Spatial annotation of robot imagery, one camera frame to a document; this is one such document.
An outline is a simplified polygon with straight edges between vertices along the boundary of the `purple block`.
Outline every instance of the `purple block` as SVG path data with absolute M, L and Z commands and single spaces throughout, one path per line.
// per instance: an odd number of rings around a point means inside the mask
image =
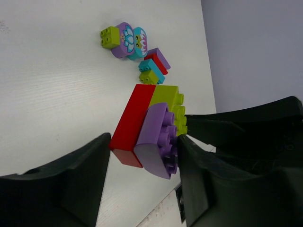
M 157 57 L 159 58 L 159 60 L 162 62 L 163 66 L 169 70 L 170 69 L 170 65 L 167 62 L 167 60 L 165 59 L 165 57 L 163 56 L 163 54 L 161 53 L 161 51 L 159 50 L 159 48 L 154 48 L 152 50 L 149 50 L 147 52 L 147 55 L 152 54 L 152 53 L 156 53 Z
M 123 58 L 134 53 L 134 30 L 126 22 L 116 26 L 119 28 L 120 45 L 111 49 L 116 58 Z
M 134 152 L 143 167 L 156 176 L 170 179 L 177 171 L 177 128 L 167 103 L 149 107 Z

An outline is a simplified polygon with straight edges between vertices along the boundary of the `white surface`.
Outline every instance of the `white surface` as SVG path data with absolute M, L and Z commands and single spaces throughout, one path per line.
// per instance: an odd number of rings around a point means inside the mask
M 215 112 L 200 0 L 1 0 L 0 175 L 22 173 L 113 133 L 138 83 L 99 32 L 127 21 L 171 65 L 189 114 Z M 111 156 L 98 226 L 135 227 L 178 184 Z
M 175 190 L 173 190 L 137 227 L 186 227 L 186 221 L 181 223 Z

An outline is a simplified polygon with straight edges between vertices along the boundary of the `purple wall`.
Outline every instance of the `purple wall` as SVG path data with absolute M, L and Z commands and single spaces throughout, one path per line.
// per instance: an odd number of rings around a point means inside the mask
M 303 101 L 303 0 L 201 0 L 217 112 Z

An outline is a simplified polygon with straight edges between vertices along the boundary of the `toy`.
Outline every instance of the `toy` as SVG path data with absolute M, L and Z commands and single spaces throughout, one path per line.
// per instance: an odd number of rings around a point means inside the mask
M 169 70 L 170 69 L 170 65 L 169 63 L 167 62 L 167 60 L 165 59 L 165 57 L 163 56 L 163 54 L 161 53 L 161 51 L 159 50 L 159 48 L 154 48 L 154 49 L 151 49 L 147 52 L 147 55 L 150 55 L 150 54 L 153 54 L 155 53 L 159 60 L 162 62 L 162 64 L 164 65 L 164 67 Z
M 119 28 L 110 26 L 100 32 L 101 46 L 112 49 L 120 45 Z
M 177 172 L 177 128 L 174 113 L 168 111 L 167 103 L 149 107 L 134 152 L 151 174 L 170 179 Z
M 116 27 L 110 26 L 101 31 L 100 36 L 102 47 L 111 49 L 116 58 L 123 58 L 134 53 L 134 31 L 128 23 L 123 22 Z
M 154 85 L 156 85 L 159 81 L 158 77 L 152 70 L 142 72 L 139 76 L 139 80 L 143 84 L 154 84 Z
M 165 77 L 163 76 L 163 73 L 160 71 L 160 69 L 154 63 L 154 61 L 152 59 L 147 59 L 147 60 L 140 62 L 138 67 L 139 67 L 140 72 L 152 70 L 159 79 L 157 84 L 163 84 Z
M 141 27 L 134 29 L 134 53 L 128 55 L 130 60 L 144 58 L 147 55 L 147 35 Z
M 142 168 L 142 163 L 136 156 L 134 147 L 138 142 L 146 113 L 154 104 L 167 103 L 168 110 L 174 112 L 174 122 L 166 130 L 176 131 L 177 135 L 186 134 L 185 107 L 181 106 L 183 99 L 184 96 L 179 94 L 177 86 L 147 84 L 135 86 L 109 144 L 109 148 L 122 164 Z M 170 143 L 173 144 L 174 140 L 175 138 L 172 137 Z
M 147 60 L 147 59 L 152 59 L 156 65 L 158 66 L 158 68 L 160 69 L 160 71 L 163 73 L 163 75 L 166 75 L 168 74 L 166 68 L 164 67 L 164 65 L 162 64 L 162 62 L 159 60 L 158 56 L 156 53 L 151 53 L 149 55 L 147 55 L 144 60 Z
M 182 106 L 184 95 L 179 93 L 178 86 L 157 86 L 151 98 L 150 105 L 166 102 L 169 111 L 175 114 L 175 125 L 177 127 L 177 136 L 187 133 L 185 107 Z
M 137 84 L 113 134 L 109 148 L 122 164 L 142 168 L 134 153 L 155 85 Z

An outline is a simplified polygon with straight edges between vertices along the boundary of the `toy building block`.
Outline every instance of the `toy building block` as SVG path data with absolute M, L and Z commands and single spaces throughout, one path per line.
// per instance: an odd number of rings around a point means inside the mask
M 109 148 L 124 165 L 142 168 L 134 153 L 155 85 L 137 84 L 124 109 Z
M 134 31 L 123 22 L 116 27 L 110 26 L 100 32 L 101 45 L 111 49 L 116 58 L 123 58 L 134 53 Z
M 147 55 L 144 60 L 147 59 L 152 59 L 154 61 L 154 63 L 156 63 L 156 65 L 158 66 L 158 68 L 160 69 L 160 71 L 163 73 L 163 75 L 168 74 L 166 68 L 164 67 L 164 65 L 162 64 L 162 62 L 159 60 L 158 56 L 156 53 L 152 53 Z
M 134 29 L 134 53 L 128 55 L 130 60 L 144 58 L 147 55 L 147 35 L 141 27 Z
M 158 77 L 152 70 L 142 72 L 139 76 L 139 80 L 143 84 L 154 84 L 154 85 L 156 85 L 159 81 Z
M 144 169 L 156 176 L 170 179 L 177 172 L 177 128 L 174 113 L 169 112 L 167 103 L 149 107 L 134 152 Z
M 170 65 L 167 62 L 167 60 L 165 59 L 165 57 L 163 56 L 163 54 L 161 53 L 161 51 L 159 50 L 159 48 L 154 48 L 151 49 L 147 52 L 147 55 L 150 55 L 152 53 L 156 53 L 156 55 L 158 56 L 159 60 L 162 62 L 162 64 L 164 65 L 164 67 L 169 70 L 170 69 Z
M 139 64 L 140 72 L 144 72 L 144 71 L 148 71 L 148 70 L 152 70 L 158 77 L 159 81 L 157 84 L 163 84 L 165 77 L 163 76 L 163 73 L 160 71 L 160 69 L 158 68 L 156 63 L 154 63 L 154 61 L 152 59 L 144 60 L 144 61 L 140 62 L 140 64 Z
M 110 26 L 100 32 L 101 46 L 112 49 L 120 45 L 119 28 Z
M 169 111 L 175 114 L 175 125 L 177 127 L 177 136 L 187 134 L 187 120 L 185 115 L 185 107 L 182 106 L 184 95 L 179 93 L 178 86 L 161 85 L 155 88 L 149 106 L 156 103 L 167 103 Z

